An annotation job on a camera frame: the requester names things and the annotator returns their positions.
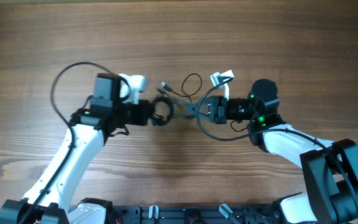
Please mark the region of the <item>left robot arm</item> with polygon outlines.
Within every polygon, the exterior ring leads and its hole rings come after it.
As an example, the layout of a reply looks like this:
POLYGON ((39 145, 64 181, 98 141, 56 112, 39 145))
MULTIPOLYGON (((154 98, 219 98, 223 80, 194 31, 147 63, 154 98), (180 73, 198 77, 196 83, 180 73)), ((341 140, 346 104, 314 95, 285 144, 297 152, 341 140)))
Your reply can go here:
POLYGON ((21 200, 6 200, 0 223, 120 223, 111 201, 85 198, 75 208, 71 201, 85 170, 108 138, 128 135, 127 125, 145 126, 152 112, 143 75, 100 73, 90 108, 72 114, 58 152, 21 200))

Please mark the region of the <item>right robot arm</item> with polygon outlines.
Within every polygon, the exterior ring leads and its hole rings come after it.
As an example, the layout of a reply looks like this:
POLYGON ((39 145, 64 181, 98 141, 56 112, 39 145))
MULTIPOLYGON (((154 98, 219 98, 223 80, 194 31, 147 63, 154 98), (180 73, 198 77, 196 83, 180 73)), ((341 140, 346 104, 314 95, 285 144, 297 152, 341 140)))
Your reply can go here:
POLYGON ((279 102, 275 82, 260 79, 246 98, 205 93, 186 110, 197 121, 248 121, 246 137, 253 145, 302 169, 306 193, 278 202, 284 223, 358 221, 358 145, 350 139, 330 141, 296 130, 279 115, 279 102))

